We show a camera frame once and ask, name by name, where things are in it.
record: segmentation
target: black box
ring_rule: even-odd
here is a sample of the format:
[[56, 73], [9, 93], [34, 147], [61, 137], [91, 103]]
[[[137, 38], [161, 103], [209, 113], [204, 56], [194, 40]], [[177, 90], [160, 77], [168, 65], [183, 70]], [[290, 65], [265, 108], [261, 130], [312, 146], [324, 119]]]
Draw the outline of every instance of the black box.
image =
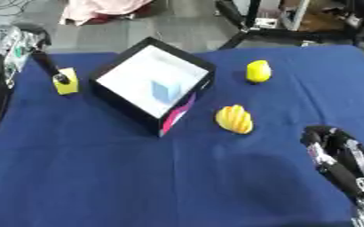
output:
[[152, 37], [95, 71], [96, 96], [162, 137], [214, 82], [215, 66]]

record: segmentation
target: yellow plastic toy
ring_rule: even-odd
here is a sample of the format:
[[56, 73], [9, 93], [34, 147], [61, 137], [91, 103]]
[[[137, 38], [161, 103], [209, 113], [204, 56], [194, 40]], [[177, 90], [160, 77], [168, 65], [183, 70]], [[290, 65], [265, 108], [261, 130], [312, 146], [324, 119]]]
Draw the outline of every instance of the yellow plastic toy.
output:
[[239, 105], [222, 108], [215, 118], [220, 127], [239, 134], [248, 134], [254, 127], [251, 115]]
[[253, 83], [260, 83], [269, 80], [272, 76], [272, 69], [265, 60], [257, 60], [247, 65], [247, 80]]
[[78, 92], [78, 79], [75, 70], [70, 67], [60, 69], [59, 72], [67, 77], [68, 82], [61, 82], [56, 76], [52, 77], [53, 84], [58, 93], [62, 96]]

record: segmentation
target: navy blue cloth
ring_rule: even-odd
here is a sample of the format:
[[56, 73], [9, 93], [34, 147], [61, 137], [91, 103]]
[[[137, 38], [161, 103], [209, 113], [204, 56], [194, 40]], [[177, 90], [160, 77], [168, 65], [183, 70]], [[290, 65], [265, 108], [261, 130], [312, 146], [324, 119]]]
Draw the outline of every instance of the navy blue cloth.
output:
[[[81, 92], [58, 96], [34, 61], [18, 77], [0, 125], [0, 227], [346, 226], [351, 204], [299, 143], [330, 124], [364, 143], [364, 55], [350, 46], [199, 54], [214, 86], [165, 137], [91, 94], [89, 72], [114, 53], [61, 54]], [[270, 62], [269, 82], [245, 82]], [[252, 113], [249, 135], [214, 122], [223, 106]]]

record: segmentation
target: pink fabric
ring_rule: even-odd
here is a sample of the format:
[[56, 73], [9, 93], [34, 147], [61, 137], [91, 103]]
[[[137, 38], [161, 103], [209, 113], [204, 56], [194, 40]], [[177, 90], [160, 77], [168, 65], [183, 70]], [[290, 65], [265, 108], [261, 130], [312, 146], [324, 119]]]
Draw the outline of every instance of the pink fabric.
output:
[[70, 19], [79, 26], [95, 18], [98, 13], [128, 14], [150, 2], [152, 0], [69, 0], [59, 23], [66, 24], [66, 20]]

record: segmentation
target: light blue cube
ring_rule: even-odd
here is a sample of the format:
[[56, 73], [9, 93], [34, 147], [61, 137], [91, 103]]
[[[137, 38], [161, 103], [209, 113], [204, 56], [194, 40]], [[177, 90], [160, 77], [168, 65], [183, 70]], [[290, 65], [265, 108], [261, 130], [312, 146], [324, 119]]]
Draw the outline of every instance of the light blue cube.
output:
[[159, 76], [152, 79], [152, 92], [157, 100], [169, 104], [179, 96], [181, 89], [179, 82], [171, 76]]

